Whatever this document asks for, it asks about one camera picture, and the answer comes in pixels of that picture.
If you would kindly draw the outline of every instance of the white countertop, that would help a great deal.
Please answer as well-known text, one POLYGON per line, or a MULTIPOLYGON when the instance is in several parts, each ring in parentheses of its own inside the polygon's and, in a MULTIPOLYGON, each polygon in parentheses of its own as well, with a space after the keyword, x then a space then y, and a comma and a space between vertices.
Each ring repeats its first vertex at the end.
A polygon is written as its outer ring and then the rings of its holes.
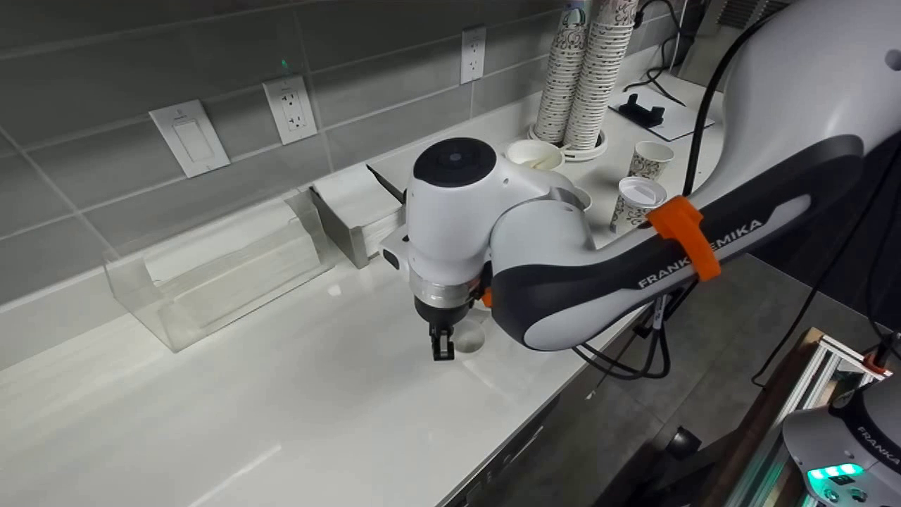
MULTIPOLYGON (((429 141, 468 133, 505 144, 522 116, 505 106, 429 141)), ((651 137, 616 116, 606 133, 608 168, 567 168, 596 213, 612 210, 606 190, 634 141, 651 137)), ((374 166, 402 178, 429 141, 374 166)), ((712 130, 702 178, 717 147, 712 130)), ((74 280, 94 293, 78 304, 109 306, 99 278, 74 280)), ((43 328, 47 300, 0 310, 0 334, 43 328)), ((529 351, 492 324, 478 351, 434 363, 412 293, 385 261, 340 261, 178 354, 126 313, 81 325, 0 368, 4 507, 437 504, 579 368, 575 354, 529 351)))

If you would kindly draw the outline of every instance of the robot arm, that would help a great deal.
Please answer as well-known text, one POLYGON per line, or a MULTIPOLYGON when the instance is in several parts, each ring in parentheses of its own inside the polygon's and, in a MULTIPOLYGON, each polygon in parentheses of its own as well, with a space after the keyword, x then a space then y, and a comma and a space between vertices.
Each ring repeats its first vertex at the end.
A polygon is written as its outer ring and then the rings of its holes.
POLYGON ((822 504, 898 504, 901 378, 788 413, 782 441, 822 504))
MULTIPOLYGON (((901 130, 901 0, 802 0, 738 54, 727 144, 692 194, 717 261, 843 196, 901 130)), ((492 261, 492 318, 529 349, 578 345, 695 275, 643 225, 595 251, 563 178, 505 162, 482 141, 423 151, 408 185, 408 278, 430 334, 451 334, 492 261)))

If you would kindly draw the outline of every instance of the clear plastic container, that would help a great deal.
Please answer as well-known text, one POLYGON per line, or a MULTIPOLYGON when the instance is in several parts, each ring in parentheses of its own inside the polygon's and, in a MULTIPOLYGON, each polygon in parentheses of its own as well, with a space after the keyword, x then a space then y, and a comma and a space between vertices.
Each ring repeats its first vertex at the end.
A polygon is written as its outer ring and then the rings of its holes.
POLYGON ((334 264, 309 194, 261 202, 106 261, 116 299, 171 351, 334 264))

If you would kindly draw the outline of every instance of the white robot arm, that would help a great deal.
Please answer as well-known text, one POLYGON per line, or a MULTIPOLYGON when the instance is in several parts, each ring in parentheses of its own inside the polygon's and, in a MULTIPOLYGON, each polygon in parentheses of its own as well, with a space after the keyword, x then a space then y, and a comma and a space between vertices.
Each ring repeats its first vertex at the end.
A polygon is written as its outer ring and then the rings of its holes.
MULTIPOLYGON (((901 130, 901 0, 802 0, 738 54, 727 144, 689 196, 717 261, 843 196, 865 155, 901 130)), ((578 345, 627 310, 695 275, 679 241, 643 225, 596 251, 572 185, 441 141, 408 185, 402 264, 437 354, 488 261, 492 318, 529 349, 578 345)))

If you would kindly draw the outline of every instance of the wall tile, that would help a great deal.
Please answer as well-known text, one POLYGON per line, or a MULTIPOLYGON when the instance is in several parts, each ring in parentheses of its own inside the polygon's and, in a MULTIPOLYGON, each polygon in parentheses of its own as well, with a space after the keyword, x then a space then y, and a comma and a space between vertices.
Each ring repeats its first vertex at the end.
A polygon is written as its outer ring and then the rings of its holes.
POLYGON ((205 113, 227 156, 281 144, 261 87, 222 100, 205 100, 205 113))
POLYGON ((70 209, 59 194, 0 137, 0 235, 61 217, 70 209))
POLYGON ((502 104, 509 104, 509 100, 519 100, 529 92, 539 92, 540 78, 543 78, 543 59, 492 72, 492 76, 475 82, 474 113, 485 116, 502 104))
POLYGON ((334 166, 350 166, 468 117, 471 87, 329 130, 334 166))
POLYGON ((378 0, 354 9, 322 2, 302 9, 302 24, 309 64, 329 66, 557 4, 557 0, 378 0))
POLYGON ((78 209, 182 178, 151 120, 35 148, 30 155, 78 209))
POLYGON ((323 125, 453 83, 458 83, 458 41, 437 41, 312 76, 323 125))
POLYGON ((146 28, 211 14, 247 11, 289 0, 29 0, 0 9, 0 51, 50 44, 109 31, 146 28))
POLYGON ((70 217, 0 241, 0 304, 99 268, 104 247, 70 217))
POLYGON ((298 66, 294 16, 247 14, 5 59, 0 62, 0 116, 11 135, 37 144, 298 66))
POLYGON ((327 171, 322 137, 288 144, 227 168, 181 180, 87 213, 119 252, 198 227, 236 209, 261 202, 327 171))
POLYGON ((505 23, 488 31, 485 69, 509 66, 526 59, 539 59, 553 48, 560 14, 529 16, 523 23, 505 23))

